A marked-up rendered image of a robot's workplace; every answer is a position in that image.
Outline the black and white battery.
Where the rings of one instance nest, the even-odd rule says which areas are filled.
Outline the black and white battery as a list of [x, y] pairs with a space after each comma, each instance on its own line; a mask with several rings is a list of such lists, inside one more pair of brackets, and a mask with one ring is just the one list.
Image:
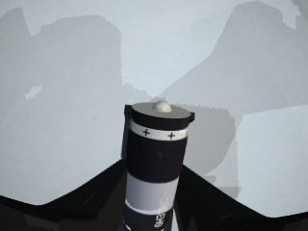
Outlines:
[[132, 105], [124, 231], [166, 231], [192, 113], [165, 101]]

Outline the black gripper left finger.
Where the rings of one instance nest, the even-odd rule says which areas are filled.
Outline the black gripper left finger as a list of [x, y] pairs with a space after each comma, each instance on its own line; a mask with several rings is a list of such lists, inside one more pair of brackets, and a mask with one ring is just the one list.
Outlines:
[[126, 204], [126, 158], [42, 205], [0, 195], [0, 231], [116, 231]]

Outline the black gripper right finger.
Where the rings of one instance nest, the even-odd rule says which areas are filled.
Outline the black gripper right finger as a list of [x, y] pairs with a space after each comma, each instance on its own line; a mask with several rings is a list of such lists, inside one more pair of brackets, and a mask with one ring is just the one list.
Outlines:
[[173, 199], [178, 231], [308, 231], [308, 211], [266, 217], [182, 166]]

